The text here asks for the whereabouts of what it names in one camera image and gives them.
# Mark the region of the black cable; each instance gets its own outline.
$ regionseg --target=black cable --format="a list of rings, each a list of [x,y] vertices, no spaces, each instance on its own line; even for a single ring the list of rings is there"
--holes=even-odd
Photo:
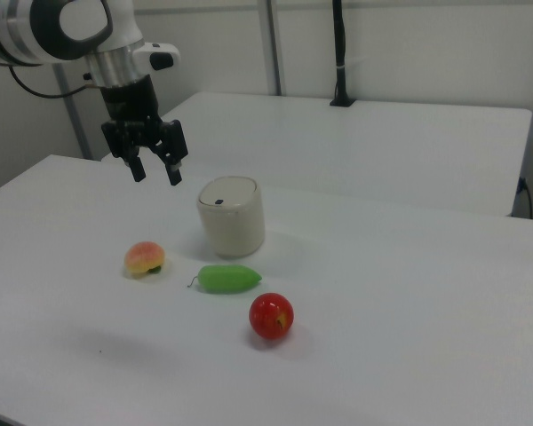
[[[527,199],[529,200],[529,219],[533,218],[533,202],[531,201],[531,191],[529,190],[529,187],[527,186],[527,182],[524,182],[523,185],[525,186],[525,191],[527,191]]]
[[[24,91],[28,91],[29,93],[31,93],[32,95],[34,96],[37,96],[38,98],[45,98],[45,99],[63,99],[63,98],[68,98],[69,96],[73,96],[75,95],[76,93],[79,93],[80,91],[84,91],[85,89],[87,89],[87,86],[81,86],[79,89],[75,89],[74,91],[70,91],[69,93],[63,93],[61,95],[44,95],[43,93],[39,93],[37,91],[32,91],[26,84],[24,84],[20,79],[19,77],[16,75],[16,72],[14,71],[14,67],[12,66],[9,66],[8,68],[10,68],[10,74],[12,74],[12,77],[14,77],[14,80],[16,81],[17,84],[20,85],[20,87],[24,90]]]

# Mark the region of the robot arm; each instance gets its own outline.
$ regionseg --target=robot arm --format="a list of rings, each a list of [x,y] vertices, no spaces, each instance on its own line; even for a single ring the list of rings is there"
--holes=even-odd
[[[114,157],[138,182],[139,146],[163,161],[172,185],[187,155],[178,121],[164,123],[150,75],[179,62],[175,46],[145,43],[132,0],[0,0],[0,65],[32,67],[85,58],[110,122],[102,129]]]

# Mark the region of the white wall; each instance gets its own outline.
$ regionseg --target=white wall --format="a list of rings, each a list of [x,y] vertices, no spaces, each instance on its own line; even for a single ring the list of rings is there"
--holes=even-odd
[[[282,86],[289,96],[331,98],[331,9],[303,3],[278,2]],[[344,18],[351,96],[533,111],[533,4],[348,7]],[[533,125],[524,175],[533,193]],[[526,206],[522,196],[516,213],[525,217]]]
[[[181,53],[180,64],[152,77],[161,115],[198,91],[274,93],[256,1],[137,0],[135,5],[145,40],[175,44]],[[69,81],[79,82],[86,66],[65,69]],[[109,152],[100,130],[108,119],[102,97],[85,93],[76,104],[93,156],[100,159]]]
[[[59,93],[51,67],[21,69],[32,89]],[[21,89],[0,67],[0,186],[49,154],[80,157],[63,100],[36,98]]]

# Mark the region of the cable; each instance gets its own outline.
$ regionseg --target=cable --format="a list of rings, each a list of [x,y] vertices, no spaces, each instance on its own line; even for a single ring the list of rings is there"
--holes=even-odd
[[[64,94],[61,94],[61,95],[44,95],[43,93],[39,93],[37,91],[32,91],[26,84],[24,84],[20,80],[20,78],[16,75],[16,72],[14,71],[14,67],[9,66],[8,68],[10,68],[10,74],[12,74],[12,77],[14,77],[14,80],[16,81],[16,83],[19,84],[20,87],[24,91],[28,91],[29,93],[31,93],[34,96],[37,96],[38,98],[63,99],[63,98],[68,98],[69,96],[73,96],[76,93],[79,93],[80,91],[84,91],[85,89],[87,89],[87,86],[81,86],[79,89],[75,89],[74,91],[70,91],[69,93],[64,93]]]
[[[529,219],[533,218],[533,201],[531,199],[531,191],[529,190],[529,186],[527,185],[527,179],[525,177],[519,178],[519,183],[517,184],[517,191],[515,192],[516,195],[519,195],[520,193],[525,190],[527,192],[527,199],[529,200]]]
[[[525,191],[527,191],[527,198],[529,200],[529,219],[533,218],[533,202],[531,200],[531,191],[529,190],[529,187],[527,186],[527,182],[523,184],[525,186]]]

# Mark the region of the cup lid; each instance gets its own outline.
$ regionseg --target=cup lid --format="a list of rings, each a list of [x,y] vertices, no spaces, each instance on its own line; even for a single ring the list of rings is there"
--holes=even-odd
[[[199,202],[224,209],[241,207],[252,200],[257,187],[250,177],[219,177],[204,187]]]

